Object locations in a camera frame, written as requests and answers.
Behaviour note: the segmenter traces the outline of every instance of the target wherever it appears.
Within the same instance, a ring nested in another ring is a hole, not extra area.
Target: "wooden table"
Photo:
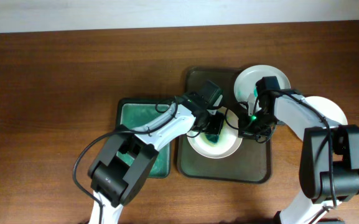
[[[359,125],[359,21],[0,34],[0,223],[89,219],[93,202],[75,187],[73,163],[114,127],[120,99],[180,95],[192,65],[257,64],[281,69],[304,94],[330,98]],[[101,145],[78,170],[86,186]],[[189,179],[172,158],[168,178],[147,180],[120,220],[270,218],[300,189],[301,146],[280,127],[273,176],[262,185]],[[359,223],[359,196],[327,217]]]

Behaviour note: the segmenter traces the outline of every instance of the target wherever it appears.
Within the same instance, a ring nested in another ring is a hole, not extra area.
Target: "black and white robotic arm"
[[[276,214],[275,223],[316,223],[331,208],[359,194],[359,128],[342,126],[320,113],[317,116],[298,92],[280,90],[275,77],[264,77],[256,88],[261,109],[254,108],[251,117],[248,111],[238,114],[239,137],[270,138],[270,127],[283,121],[304,142],[299,172],[302,190],[290,206]],[[176,98],[150,123],[132,130],[121,125],[107,135],[109,139],[88,171],[96,199],[90,224],[118,222],[123,206],[138,194],[159,151],[171,140],[190,130],[219,134],[225,118],[215,110],[221,99],[221,89],[207,82],[200,91]],[[343,156],[332,167],[330,150]],[[117,152],[134,157],[132,165],[125,164]],[[77,184],[75,172],[73,178]]]

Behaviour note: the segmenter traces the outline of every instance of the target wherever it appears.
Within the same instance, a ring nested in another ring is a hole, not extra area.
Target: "brown wooden surface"
[[[330,98],[359,125],[359,21],[0,34],[0,223],[86,220],[93,202],[75,187],[72,166],[114,126],[120,99],[180,95],[192,65],[256,64],[281,69],[304,94]],[[149,179],[121,222],[272,217],[300,189],[301,146],[280,127],[273,176],[262,185],[189,179],[172,158],[168,178]],[[86,186],[100,147],[78,171]],[[359,196],[327,216],[359,223]]]

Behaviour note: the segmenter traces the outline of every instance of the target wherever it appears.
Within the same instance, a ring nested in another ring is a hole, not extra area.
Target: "white plate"
[[[306,102],[313,106],[317,111],[321,112],[324,116],[336,121],[340,124],[347,125],[348,120],[345,113],[341,108],[333,101],[321,97],[321,96],[310,96],[305,98]]]
[[[279,69],[269,65],[255,65],[242,71],[236,78],[235,97],[237,102],[248,101],[249,108],[254,108],[256,99],[255,84],[263,77],[276,76],[280,89],[290,88],[290,81]]]
[[[218,111],[225,114],[226,108],[221,107]],[[238,127],[238,117],[230,110],[228,111],[228,122],[232,126]],[[188,133],[189,136],[196,134],[197,132],[195,131],[189,131]],[[229,127],[225,121],[216,144],[210,142],[204,133],[199,134],[196,138],[188,137],[187,139],[200,155],[211,159],[221,159],[230,156],[239,148],[242,139],[238,138],[237,135],[238,131]]]

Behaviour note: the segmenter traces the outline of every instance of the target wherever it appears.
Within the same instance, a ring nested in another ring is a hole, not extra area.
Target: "white wall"
[[[0,32],[359,19],[359,0],[0,0]]]

